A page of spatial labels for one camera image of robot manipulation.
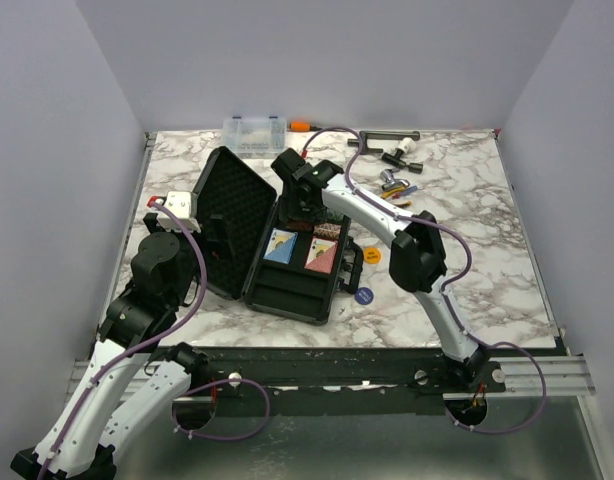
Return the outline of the blue playing card deck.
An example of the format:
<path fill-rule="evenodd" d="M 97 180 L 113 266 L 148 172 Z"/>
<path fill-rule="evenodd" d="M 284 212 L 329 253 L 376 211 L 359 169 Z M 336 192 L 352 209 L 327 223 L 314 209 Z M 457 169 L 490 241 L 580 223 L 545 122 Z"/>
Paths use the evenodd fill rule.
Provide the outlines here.
<path fill-rule="evenodd" d="M 297 232 L 273 228 L 263 259 L 288 264 L 291 260 L 297 238 Z"/>

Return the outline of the peach blue poker chip stack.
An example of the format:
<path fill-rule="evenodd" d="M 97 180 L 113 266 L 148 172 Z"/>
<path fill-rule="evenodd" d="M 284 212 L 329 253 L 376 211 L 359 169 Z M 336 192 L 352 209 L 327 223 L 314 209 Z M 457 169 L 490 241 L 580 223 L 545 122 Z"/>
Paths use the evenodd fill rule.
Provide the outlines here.
<path fill-rule="evenodd" d="M 313 233 L 315 236 L 328 239 L 337 239 L 342 231 L 342 226 L 336 223 L 322 223 L 315 225 Z"/>

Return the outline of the black foam-lined poker case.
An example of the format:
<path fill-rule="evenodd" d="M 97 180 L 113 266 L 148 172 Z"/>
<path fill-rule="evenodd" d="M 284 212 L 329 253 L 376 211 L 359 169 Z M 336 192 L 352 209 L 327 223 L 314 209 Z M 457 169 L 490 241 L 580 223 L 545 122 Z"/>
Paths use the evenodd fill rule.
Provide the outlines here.
<path fill-rule="evenodd" d="M 350 220 L 308 223 L 281 222 L 276 190 L 245 161 L 225 146 L 214 149 L 194 186 L 199 244 L 205 257 L 210 290 L 222 297 L 242 300 L 247 307 L 313 325 L 327 323 L 337 291 L 353 293 L 362 272 L 362 252 L 349 235 Z M 212 214 L 229 215 L 241 230 L 240 256 L 232 258 L 229 247 L 215 258 L 207 245 L 207 220 Z M 313 228 L 322 223 L 342 226 L 330 274 L 305 268 Z M 288 264 L 264 260 L 273 228 L 298 233 Z"/>

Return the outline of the red playing card deck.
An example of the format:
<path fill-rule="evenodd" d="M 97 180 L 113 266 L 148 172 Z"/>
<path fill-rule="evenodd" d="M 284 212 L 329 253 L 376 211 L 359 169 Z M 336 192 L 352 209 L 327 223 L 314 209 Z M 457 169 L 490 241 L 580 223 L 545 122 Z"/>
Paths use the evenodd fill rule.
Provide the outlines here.
<path fill-rule="evenodd" d="M 313 237 L 305 262 L 307 270 L 330 274 L 337 252 L 338 242 L 318 237 Z"/>

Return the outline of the orange big blind button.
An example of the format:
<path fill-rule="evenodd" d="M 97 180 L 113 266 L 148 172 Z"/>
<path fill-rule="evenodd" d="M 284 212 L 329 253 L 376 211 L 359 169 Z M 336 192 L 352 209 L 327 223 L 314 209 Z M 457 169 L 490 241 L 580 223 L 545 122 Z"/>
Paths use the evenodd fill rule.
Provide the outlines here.
<path fill-rule="evenodd" d="M 363 250 L 364 261 L 368 264 L 378 264 L 382 258 L 381 251 L 376 247 L 367 247 Z"/>

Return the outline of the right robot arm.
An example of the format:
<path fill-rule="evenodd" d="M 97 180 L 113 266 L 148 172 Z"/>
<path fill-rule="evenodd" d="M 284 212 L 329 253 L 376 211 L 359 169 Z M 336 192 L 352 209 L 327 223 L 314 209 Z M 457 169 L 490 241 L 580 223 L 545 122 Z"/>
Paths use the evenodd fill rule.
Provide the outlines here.
<path fill-rule="evenodd" d="M 331 161 L 313 166 L 293 149 L 271 164 L 281 179 L 281 218 L 316 223 L 335 211 L 359 223 L 390 249 L 389 275 L 402 290 L 422 305 L 439 340 L 447 379 L 467 392 L 483 380 L 489 359 L 469 332 L 458 302 L 449 289 L 446 251 L 435 217 L 424 211 L 413 215 L 355 183 L 350 174 Z"/>

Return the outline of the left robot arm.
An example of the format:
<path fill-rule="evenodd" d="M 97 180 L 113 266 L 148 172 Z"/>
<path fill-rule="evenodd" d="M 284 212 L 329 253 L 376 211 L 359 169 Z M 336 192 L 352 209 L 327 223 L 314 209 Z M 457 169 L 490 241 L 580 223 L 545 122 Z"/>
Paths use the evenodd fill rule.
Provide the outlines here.
<path fill-rule="evenodd" d="M 209 358 L 189 344 L 168 350 L 153 379 L 122 398 L 160 341 L 195 314 L 207 289 L 200 227 L 188 208 L 158 206 L 157 227 L 139 245 L 132 277 L 108 307 L 88 367 L 48 434 L 19 451 L 11 468 L 24 479 L 112 479 L 127 448 L 173 400 L 214 379 Z M 177 313 L 191 283 L 188 314 Z"/>

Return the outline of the clear plastic organizer box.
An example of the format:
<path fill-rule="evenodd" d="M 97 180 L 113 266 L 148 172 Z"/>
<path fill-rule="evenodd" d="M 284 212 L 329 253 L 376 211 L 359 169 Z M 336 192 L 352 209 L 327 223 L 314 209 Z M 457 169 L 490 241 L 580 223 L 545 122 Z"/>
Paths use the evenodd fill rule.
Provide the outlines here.
<path fill-rule="evenodd" d="M 287 120 L 283 117 L 234 116 L 223 121 L 221 142 L 244 158 L 271 158 L 286 148 Z"/>

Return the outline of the black metal clamp tool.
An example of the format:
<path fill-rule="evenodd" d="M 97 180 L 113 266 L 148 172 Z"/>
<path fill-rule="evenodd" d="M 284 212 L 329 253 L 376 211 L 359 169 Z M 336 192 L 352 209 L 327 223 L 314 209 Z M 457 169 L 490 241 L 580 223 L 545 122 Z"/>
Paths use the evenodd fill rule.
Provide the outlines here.
<path fill-rule="evenodd" d="M 416 146 L 416 142 L 421 138 L 420 132 L 416 130 L 409 132 L 362 130 L 359 135 L 363 142 L 360 148 L 361 155 L 382 154 L 384 152 L 383 149 L 372 147 L 372 143 L 376 141 L 394 142 L 395 151 L 407 153 Z"/>

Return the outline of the chrome metal fitting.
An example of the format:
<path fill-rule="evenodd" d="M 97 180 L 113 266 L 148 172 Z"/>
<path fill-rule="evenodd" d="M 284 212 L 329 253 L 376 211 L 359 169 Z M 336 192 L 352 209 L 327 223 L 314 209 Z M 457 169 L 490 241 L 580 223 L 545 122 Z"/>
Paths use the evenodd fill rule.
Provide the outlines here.
<path fill-rule="evenodd" d="M 397 188 L 407 188 L 410 183 L 406 179 L 395 177 L 395 171 L 392 169 L 384 169 L 380 172 L 380 178 L 383 180 L 381 189 L 383 192 L 388 192 Z"/>

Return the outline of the blue small blind button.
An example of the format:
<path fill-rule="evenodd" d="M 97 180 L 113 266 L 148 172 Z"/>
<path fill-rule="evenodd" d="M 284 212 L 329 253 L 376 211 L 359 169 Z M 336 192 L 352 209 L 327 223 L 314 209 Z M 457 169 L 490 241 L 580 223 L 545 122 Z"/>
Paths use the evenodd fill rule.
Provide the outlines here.
<path fill-rule="evenodd" d="M 354 294 L 355 301 L 360 305 L 369 305 L 374 298 L 373 291 L 368 287 L 359 287 Z"/>

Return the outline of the orange handled screwdriver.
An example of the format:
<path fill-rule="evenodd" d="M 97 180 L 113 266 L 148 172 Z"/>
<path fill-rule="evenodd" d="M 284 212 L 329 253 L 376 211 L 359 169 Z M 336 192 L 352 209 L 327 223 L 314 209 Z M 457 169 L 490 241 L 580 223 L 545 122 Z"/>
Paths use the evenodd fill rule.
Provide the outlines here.
<path fill-rule="evenodd" d="M 287 124 L 287 130 L 292 133 L 309 133 L 335 130 L 333 126 L 320 126 L 308 121 L 292 120 Z"/>

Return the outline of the yellow handled needle-nose pliers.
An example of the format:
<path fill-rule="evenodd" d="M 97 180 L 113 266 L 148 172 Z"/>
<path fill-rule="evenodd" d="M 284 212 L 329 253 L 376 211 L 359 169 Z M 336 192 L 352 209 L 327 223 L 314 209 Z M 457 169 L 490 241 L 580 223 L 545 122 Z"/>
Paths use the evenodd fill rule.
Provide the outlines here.
<path fill-rule="evenodd" d="M 408 208 L 412 205 L 411 192 L 400 192 L 393 196 L 393 204 L 399 208 Z"/>

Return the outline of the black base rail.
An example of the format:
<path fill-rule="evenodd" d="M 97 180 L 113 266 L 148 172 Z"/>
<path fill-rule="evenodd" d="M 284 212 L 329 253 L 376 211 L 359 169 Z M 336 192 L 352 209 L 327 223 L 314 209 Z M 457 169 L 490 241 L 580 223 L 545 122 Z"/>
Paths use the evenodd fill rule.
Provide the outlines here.
<path fill-rule="evenodd" d="M 479 353 L 463 371 L 438 349 L 161 348 L 129 374 L 117 406 L 195 420 L 225 417 L 441 415 L 445 399 L 505 389 L 499 363 Z"/>

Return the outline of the aluminium extrusion frame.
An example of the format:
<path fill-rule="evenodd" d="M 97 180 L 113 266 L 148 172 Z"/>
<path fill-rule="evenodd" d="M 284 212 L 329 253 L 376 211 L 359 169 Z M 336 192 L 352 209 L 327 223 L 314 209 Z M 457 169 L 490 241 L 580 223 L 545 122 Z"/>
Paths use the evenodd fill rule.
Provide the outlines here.
<path fill-rule="evenodd" d="M 505 374 L 505 394 L 518 397 L 581 397 L 596 393 L 582 356 L 544 356 L 536 361 L 542 375 L 526 357 L 498 358 Z"/>

